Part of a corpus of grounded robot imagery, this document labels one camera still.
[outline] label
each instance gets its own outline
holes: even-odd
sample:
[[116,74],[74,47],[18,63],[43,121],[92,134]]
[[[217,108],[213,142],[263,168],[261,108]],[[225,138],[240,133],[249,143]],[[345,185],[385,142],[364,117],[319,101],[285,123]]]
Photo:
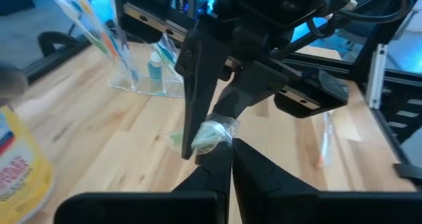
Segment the label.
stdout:
[[50,162],[8,107],[0,109],[0,224],[24,221],[52,186]]

